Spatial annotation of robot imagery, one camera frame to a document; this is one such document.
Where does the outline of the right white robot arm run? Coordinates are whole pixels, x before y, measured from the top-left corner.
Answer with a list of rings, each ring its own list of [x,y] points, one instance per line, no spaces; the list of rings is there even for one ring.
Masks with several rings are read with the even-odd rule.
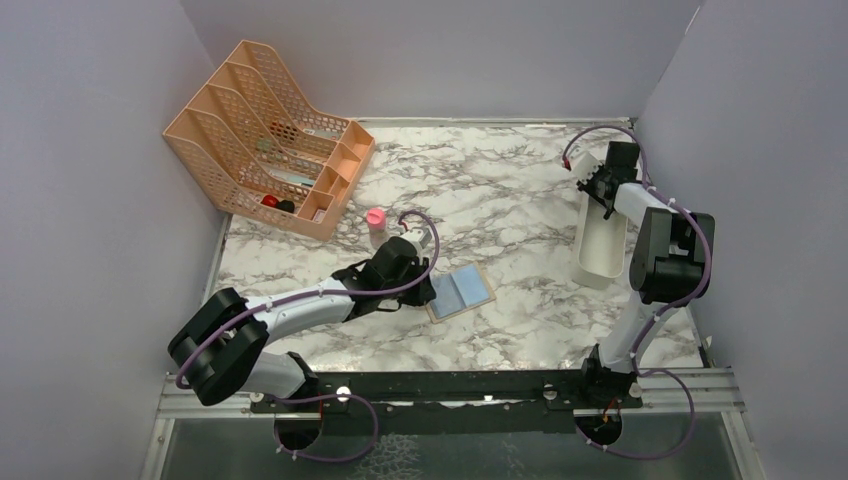
[[[660,327],[707,290],[715,220],[693,213],[638,178],[640,147],[613,141],[604,159],[572,160],[581,200],[573,279],[602,290],[622,273],[632,290],[610,334],[600,341],[577,380],[579,398],[600,407],[626,391]]]

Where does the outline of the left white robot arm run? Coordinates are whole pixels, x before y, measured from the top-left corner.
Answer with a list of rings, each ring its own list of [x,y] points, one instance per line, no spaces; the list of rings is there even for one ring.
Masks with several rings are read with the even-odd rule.
[[[275,355],[266,346],[314,327],[342,324],[385,302],[424,306],[435,299],[432,261],[423,253],[423,229],[392,236],[370,259],[335,271],[311,288],[244,297],[233,288],[213,294],[170,341],[178,388],[191,389],[204,406],[238,392],[270,394],[298,411],[313,401],[317,379],[295,353]]]

